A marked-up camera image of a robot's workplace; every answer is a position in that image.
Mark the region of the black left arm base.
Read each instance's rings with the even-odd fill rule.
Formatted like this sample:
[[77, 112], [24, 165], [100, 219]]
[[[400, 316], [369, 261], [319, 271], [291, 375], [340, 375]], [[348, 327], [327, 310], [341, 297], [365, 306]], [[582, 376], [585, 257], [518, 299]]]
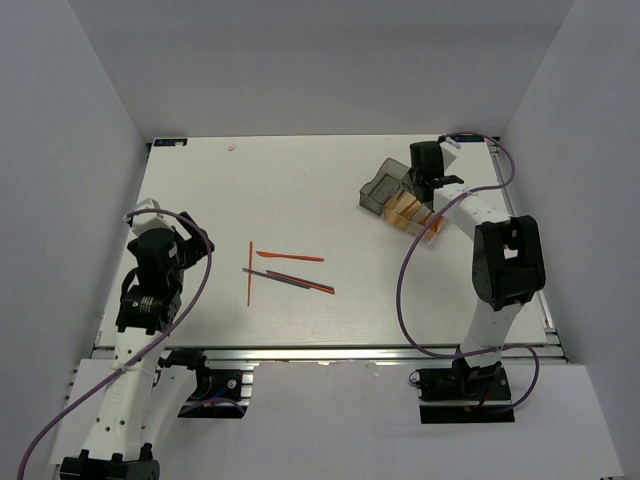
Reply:
[[177, 349], [158, 360], [158, 378], [170, 368], [186, 370], [194, 379], [195, 389], [178, 413], [179, 418], [242, 419], [247, 407], [242, 405], [240, 369], [212, 368], [203, 350]]

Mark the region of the blue plastic knife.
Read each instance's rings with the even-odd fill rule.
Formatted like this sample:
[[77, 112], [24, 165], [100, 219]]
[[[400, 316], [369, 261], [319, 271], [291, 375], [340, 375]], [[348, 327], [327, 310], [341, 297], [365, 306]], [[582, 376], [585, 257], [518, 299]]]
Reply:
[[415, 199], [408, 207], [405, 217], [412, 222], [420, 223], [431, 214], [431, 209], [417, 199]]

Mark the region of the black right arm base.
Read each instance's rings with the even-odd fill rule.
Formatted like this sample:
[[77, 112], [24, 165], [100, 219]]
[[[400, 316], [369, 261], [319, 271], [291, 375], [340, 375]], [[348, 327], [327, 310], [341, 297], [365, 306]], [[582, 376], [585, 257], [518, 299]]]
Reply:
[[514, 423], [511, 390], [503, 366], [492, 378], [466, 380], [459, 369], [414, 370], [408, 382], [418, 390], [423, 425]]

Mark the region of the orange plastic knife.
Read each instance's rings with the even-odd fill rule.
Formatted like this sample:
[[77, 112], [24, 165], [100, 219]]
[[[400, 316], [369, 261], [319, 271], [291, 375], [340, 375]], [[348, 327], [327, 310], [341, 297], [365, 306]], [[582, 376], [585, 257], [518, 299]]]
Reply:
[[310, 256], [310, 255], [300, 255], [300, 254], [286, 254], [286, 253], [276, 253], [270, 251], [256, 250], [256, 255], [262, 258], [274, 258], [274, 259], [289, 259], [289, 260], [298, 260], [298, 261], [309, 261], [309, 262], [324, 262], [325, 259], [319, 256]]

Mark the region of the yellow plastic knife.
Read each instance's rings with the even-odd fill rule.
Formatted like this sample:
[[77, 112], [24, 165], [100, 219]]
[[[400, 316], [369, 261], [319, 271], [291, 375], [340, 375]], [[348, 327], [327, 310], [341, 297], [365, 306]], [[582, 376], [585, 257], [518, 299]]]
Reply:
[[388, 221], [395, 220], [398, 216], [403, 218], [409, 205], [415, 200], [412, 195], [403, 195], [401, 197], [393, 197], [385, 204], [385, 219]]

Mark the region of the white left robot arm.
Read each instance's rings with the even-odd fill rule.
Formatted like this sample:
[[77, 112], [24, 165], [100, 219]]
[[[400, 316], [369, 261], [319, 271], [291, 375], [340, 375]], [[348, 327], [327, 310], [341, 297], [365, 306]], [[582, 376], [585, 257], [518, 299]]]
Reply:
[[[161, 422], [173, 421], [178, 398], [205, 396], [211, 374], [188, 363], [160, 374], [169, 335], [192, 310], [182, 303], [185, 272], [215, 249], [187, 212], [174, 216], [159, 207], [138, 206], [125, 218], [134, 238], [127, 246], [136, 266], [123, 280], [116, 318], [112, 372], [94, 390], [102, 402], [79, 454], [64, 458], [62, 479], [157, 479], [154, 453]], [[148, 418], [160, 422], [146, 426]]]

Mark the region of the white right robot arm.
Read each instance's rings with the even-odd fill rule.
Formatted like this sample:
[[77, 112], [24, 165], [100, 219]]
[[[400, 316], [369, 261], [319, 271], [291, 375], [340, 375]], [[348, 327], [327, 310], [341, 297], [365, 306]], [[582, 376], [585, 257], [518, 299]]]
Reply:
[[477, 303], [451, 374], [453, 390], [472, 399], [497, 375], [516, 316], [545, 285], [538, 225], [529, 215], [510, 216], [479, 196], [501, 184], [469, 188], [459, 176], [448, 175], [457, 154], [443, 138], [413, 143], [409, 151], [411, 166], [403, 182], [434, 211], [427, 223], [446, 218], [473, 242], [471, 281]]

